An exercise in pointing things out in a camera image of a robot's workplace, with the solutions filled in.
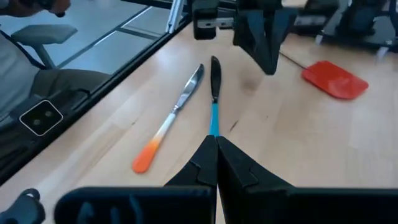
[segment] floor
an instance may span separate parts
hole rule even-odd
[[[40,12],[28,18],[2,16],[0,24],[8,34],[29,24],[70,24],[78,29],[74,36],[45,46],[54,64],[112,74],[164,34],[169,12],[120,0],[72,0],[63,18]]]

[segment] black plastic part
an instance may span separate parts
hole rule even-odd
[[[224,137],[218,137],[218,185],[225,221],[277,223],[292,189]]]
[[[248,53],[267,75],[276,72],[280,45],[292,27],[297,10],[276,9],[238,12],[235,18],[233,44]]]
[[[341,44],[378,49],[397,46],[397,13],[394,10],[382,12],[385,1],[341,0],[340,8],[319,33],[325,40]]]
[[[199,28],[199,20],[216,19],[218,0],[194,0],[192,2],[193,36],[196,40],[210,40],[216,37],[216,28]]]
[[[58,201],[62,223],[214,223],[218,145],[207,136],[165,187],[83,188]]]
[[[187,164],[165,186],[199,185],[216,190],[217,161],[216,138],[207,136]]]
[[[226,223],[398,223],[398,190],[296,188],[218,137]]]
[[[204,186],[87,187],[64,195],[58,224],[213,223],[213,190]]]
[[[5,211],[0,213],[0,224],[39,224],[45,220],[44,207],[36,189],[27,189]]]
[[[214,136],[164,187],[77,189],[58,201],[55,223],[215,223],[217,184],[227,224],[398,223],[398,190],[297,188]],[[38,199],[22,193],[0,224],[40,223]]]
[[[305,7],[298,10],[297,18],[306,21],[308,19],[311,20],[311,18],[321,17],[325,18],[325,21],[321,24],[311,22],[308,24],[295,23],[291,32],[298,35],[315,37],[323,29],[338,8],[338,0],[308,0]]]

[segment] hand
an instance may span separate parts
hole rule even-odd
[[[51,13],[58,14],[65,12],[70,6],[70,0],[55,0]]]

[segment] black clamp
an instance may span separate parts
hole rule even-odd
[[[40,194],[36,189],[27,189],[5,211],[0,213],[0,224],[40,224],[45,220]]]
[[[213,39],[217,27],[232,27],[233,44],[248,53],[267,75],[275,74],[280,45],[295,22],[298,9],[283,7],[281,0],[237,0],[234,17],[218,18],[218,3],[219,0],[193,1],[194,37]]]
[[[215,223],[217,184],[228,224],[398,223],[398,190],[294,187],[214,136],[164,187],[77,189],[58,201],[55,223]],[[0,220],[17,220],[26,208],[15,203]],[[36,204],[30,209],[29,217],[43,217],[32,215],[41,212]]]

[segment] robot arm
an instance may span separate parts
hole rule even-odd
[[[267,75],[276,72],[280,45],[306,1],[237,0],[234,17],[218,18],[219,0],[194,0],[193,33],[197,40],[213,39],[216,28],[233,28],[233,44],[249,54]]]

